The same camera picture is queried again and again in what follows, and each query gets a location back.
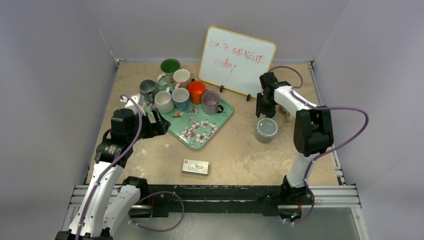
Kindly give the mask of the white speckled mug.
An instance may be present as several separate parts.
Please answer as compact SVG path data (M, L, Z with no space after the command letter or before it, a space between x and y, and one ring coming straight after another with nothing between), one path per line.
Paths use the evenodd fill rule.
M172 95L167 91L160 91L154 97L154 105L160 113L171 112L175 105L172 100Z

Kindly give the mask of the blue grey mug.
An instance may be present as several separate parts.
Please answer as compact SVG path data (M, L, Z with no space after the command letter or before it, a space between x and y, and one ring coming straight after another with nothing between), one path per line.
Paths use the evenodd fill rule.
M139 92L146 103L154 102L157 93L160 92L159 85L151 79L143 80L139 85Z

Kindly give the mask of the orange mug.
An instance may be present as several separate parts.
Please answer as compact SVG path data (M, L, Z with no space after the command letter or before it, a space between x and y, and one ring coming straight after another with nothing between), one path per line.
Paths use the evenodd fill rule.
M192 81L188 85L189 99L193 104L201 104L202 96L206 91L206 85L202 81Z

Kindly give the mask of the pink faceted mug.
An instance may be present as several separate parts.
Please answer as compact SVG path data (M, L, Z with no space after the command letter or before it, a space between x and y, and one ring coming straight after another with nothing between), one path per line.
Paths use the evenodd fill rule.
M191 83L191 73L186 69L179 69L173 73L173 80L175 82L174 88L187 89Z

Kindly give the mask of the lilac mug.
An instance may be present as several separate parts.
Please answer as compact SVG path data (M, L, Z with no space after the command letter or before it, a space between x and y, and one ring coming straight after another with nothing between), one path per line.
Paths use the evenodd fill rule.
M204 113L208 115L223 113L224 107L220 104L220 100L219 94L215 91L206 91L201 97Z

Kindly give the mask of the floral mug green inside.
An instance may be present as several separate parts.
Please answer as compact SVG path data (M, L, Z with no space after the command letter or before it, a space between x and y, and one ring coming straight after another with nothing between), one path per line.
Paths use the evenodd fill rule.
M174 80L174 73L179 70L181 67L181 63L175 58L165 59L160 64L160 70L162 74L157 78L157 84L160 87L168 85L170 87L175 86L176 81Z

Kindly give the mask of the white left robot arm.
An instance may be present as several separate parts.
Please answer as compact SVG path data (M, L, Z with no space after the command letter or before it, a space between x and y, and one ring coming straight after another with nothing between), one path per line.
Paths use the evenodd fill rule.
M111 127L96 149L92 179L80 209L57 240L112 240L118 226L134 204L149 199L147 180L127 177L116 199L111 200L115 184L123 173L133 145L167 133L171 123L155 109L155 122L150 122L140 109L121 108L113 113Z

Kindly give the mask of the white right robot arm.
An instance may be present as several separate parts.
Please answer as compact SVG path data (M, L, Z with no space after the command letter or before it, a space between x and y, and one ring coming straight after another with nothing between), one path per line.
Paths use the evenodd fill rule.
M332 118L326 106L309 103L298 96L286 81L279 82L272 72L259 77L262 92L256 96L255 115L267 120L284 107L294 117L293 143L297 155L281 184L280 196L288 204L307 194L308 178L315 161L334 143Z

